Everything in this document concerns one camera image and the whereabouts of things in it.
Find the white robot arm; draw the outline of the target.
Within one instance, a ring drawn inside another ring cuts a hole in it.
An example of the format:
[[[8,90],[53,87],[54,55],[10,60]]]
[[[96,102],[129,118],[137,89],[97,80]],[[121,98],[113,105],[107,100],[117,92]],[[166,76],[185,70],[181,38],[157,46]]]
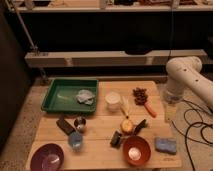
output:
[[[202,61],[196,56],[175,57],[166,64],[168,74],[164,98],[169,103],[183,99],[186,87],[213,110],[213,81],[200,74]]]

